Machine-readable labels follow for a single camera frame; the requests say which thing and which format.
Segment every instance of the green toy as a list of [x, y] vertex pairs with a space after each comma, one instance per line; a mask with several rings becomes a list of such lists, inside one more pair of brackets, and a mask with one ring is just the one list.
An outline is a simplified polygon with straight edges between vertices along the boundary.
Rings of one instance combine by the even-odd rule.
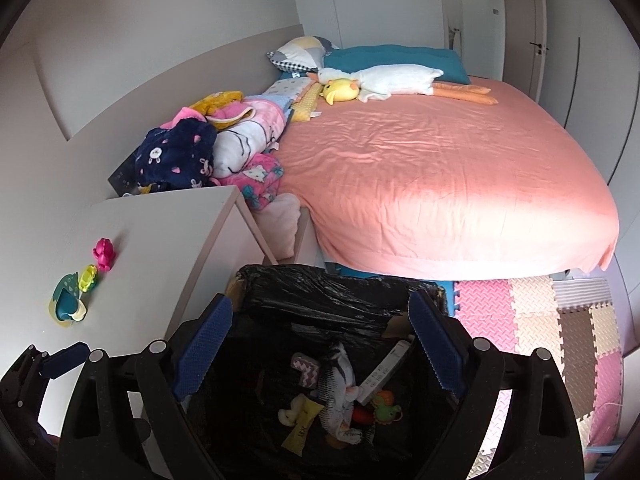
[[394, 400], [394, 394], [388, 390], [381, 390], [373, 396], [373, 417], [378, 424], [391, 424], [402, 418], [402, 407], [394, 406]]

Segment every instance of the door handle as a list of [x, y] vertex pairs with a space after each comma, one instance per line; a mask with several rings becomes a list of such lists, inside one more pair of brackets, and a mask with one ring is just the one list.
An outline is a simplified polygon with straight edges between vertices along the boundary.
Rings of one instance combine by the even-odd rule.
[[538, 55], [542, 56], [542, 50], [544, 49], [545, 52], [549, 51], [549, 47], [548, 46], [544, 46], [542, 43], [533, 43], [533, 41], [529, 41], [530, 45], [536, 46], [538, 48]]

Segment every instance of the yellow package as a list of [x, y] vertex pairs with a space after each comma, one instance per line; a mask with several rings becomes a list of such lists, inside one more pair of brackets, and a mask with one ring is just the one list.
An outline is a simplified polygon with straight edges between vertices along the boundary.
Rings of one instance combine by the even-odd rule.
[[298, 456], [302, 456], [302, 450], [305, 448], [306, 434], [311, 428], [318, 413], [320, 413], [324, 406], [313, 402], [308, 397], [305, 397], [305, 403], [302, 405], [302, 410], [296, 419], [296, 427], [293, 428], [289, 436], [282, 443], [284, 449], [295, 453]]

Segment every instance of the white door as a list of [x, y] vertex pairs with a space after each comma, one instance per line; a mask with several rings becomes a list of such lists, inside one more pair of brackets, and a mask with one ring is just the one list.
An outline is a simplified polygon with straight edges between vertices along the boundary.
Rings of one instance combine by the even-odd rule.
[[462, 58], [462, 0], [442, 0], [444, 45]]
[[[444, 46], [442, 0], [334, 0], [342, 46]], [[326, 2], [326, 8], [332, 6]]]
[[535, 102], [546, 56], [546, 0], [504, 0], [506, 47], [503, 80]]
[[462, 0], [462, 63], [469, 75], [502, 79], [504, 0]]

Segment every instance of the metal rivet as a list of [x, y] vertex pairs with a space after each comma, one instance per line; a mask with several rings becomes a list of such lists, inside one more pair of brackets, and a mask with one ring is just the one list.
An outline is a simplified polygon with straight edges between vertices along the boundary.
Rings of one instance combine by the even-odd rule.
[[166, 343], [164, 341], [162, 341], [161, 339], [159, 339], [158, 341], [153, 341], [149, 345], [149, 351], [152, 354], [162, 353], [162, 352], [164, 352], [165, 349], [166, 349]]
[[551, 359], [551, 352], [546, 348], [538, 348], [536, 350], [536, 355], [543, 361], [549, 361], [549, 359]]
[[491, 348], [491, 343], [489, 343], [484, 337], [479, 337], [478, 339], [474, 339], [474, 346], [479, 351], [486, 352], [489, 348]]
[[94, 350], [89, 354], [89, 361], [91, 361], [92, 363], [97, 363], [103, 357], [104, 352], [102, 350]]

